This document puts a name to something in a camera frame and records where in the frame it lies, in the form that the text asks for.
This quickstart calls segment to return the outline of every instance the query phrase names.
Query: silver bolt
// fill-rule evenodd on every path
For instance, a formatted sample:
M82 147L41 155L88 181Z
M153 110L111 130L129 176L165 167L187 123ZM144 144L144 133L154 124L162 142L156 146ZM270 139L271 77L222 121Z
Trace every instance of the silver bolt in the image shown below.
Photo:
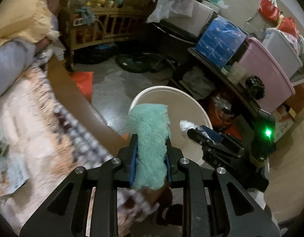
M188 164L189 163L189 159L188 158L181 158L179 161L182 164Z
M85 168L83 166L78 166L74 169L74 172L77 174L82 174L84 172Z
M121 160L119 158L113 158L111 160L112 164L119 164L121 162Z
M225 173L226 173L226 170L225 170L223 167L218 167L218 168L217 168L217 172L218 172L219 174L225 174Z

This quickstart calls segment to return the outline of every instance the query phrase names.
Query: wooden bed frame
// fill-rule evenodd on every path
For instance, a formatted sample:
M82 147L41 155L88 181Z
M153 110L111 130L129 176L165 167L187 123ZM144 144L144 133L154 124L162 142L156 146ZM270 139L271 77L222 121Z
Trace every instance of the wooden bed frame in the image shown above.
M63 41L69 50L71 64L74 50L107 43L112 41L126 41L138 32L144 25L146 18L155 9L153 0L104 0L100 6L89 7L94 13L96 21L90 26L73 26L76 19L81 18L76 13L76 7L68 0L60 1L59 30Z

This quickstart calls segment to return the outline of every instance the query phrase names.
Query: green cloth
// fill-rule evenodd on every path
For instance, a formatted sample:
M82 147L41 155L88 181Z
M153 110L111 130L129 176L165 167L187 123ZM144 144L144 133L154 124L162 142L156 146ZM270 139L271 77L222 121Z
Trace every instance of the green cloth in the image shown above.
M164 156L165 141L170 137L167 105L139 104L129 113L132 134L138 135L136 175L132 188L148 187L158 190L164 185L167 174Z

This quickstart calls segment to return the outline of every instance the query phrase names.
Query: blue drawer box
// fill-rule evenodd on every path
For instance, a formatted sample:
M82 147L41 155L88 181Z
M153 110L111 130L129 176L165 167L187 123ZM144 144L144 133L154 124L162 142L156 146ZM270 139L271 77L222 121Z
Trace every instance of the blue drawer box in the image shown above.
M222 69L246 38L240 28L218 16L202 35L195 49Z

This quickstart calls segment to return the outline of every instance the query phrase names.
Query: green led light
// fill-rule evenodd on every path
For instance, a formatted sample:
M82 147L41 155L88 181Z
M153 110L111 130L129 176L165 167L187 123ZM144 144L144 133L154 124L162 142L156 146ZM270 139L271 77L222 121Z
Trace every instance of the green led light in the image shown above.
M267 137L270 137L272 134L272 131L270 129L266 129L265 134Z

